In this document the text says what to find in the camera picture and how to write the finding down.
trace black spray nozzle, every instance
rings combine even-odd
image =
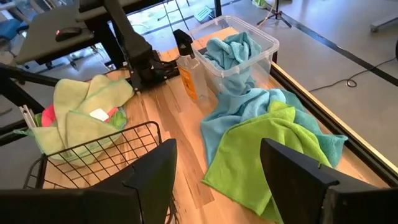
[[[177,42],[178,52],[181,56],[191,55],[195,58],[192,50],[192,38],[184,31],[178,29],[173,32],[174,39]]]

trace white label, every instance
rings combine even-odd
[[[105,113],[104,110],[102,110],[101,108],[98,108],[97,110],[94,110],[90,113],[90,116],[92,116],[93,118],[105,121],[106,119],[109,118],[108,114]]]

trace bottle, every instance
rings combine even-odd
[[[195,101],[207,99],[205,71],[201,62],[193,54],[192,38],[180,29],[175,30],[173,35],[180,54],[175,61],[187,95]]]

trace blue towel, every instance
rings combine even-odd
[[[205,58],[219,70],[228,70],[251,57],[261,53],[261,46],[248,36],[246,32],[231,35],[225,40],[212,38],[207,42]],[[252,68],[234,73],[228,77],[218,78],[221,93],[241,95],[250,88],[254,88],[254,79],[251,77]]]
[[[273,100],[294,106],[296,109],[294,123],[315,134],[322,151],[333,167],[336,167],[340,161],[347,137],[323,134],[316,119],[305,112],[300,100],[293,93],[280,89],[252,88],[241,96],[219,94],[217,98],[217,108],[200,124],[209,166],[213,162],[224,132],[236,124],[267,113],[268,106]]]

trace tripod stand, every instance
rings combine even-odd
[[[276,1],[276,10],[271,12],[271,16],[269,16],[267,19],[273,19],[273,17],[275,17],[276,20],[282,20],[289,28],[292,28],[292,25],[290,25],[289,22],[287,22],[283,17],[282,17],[282,11],[279,10],[279,0],[275,0]],[[266,18],[260,20],[257,23],[257,26],[259,26],[260,24],[262,24],[264,22]]]

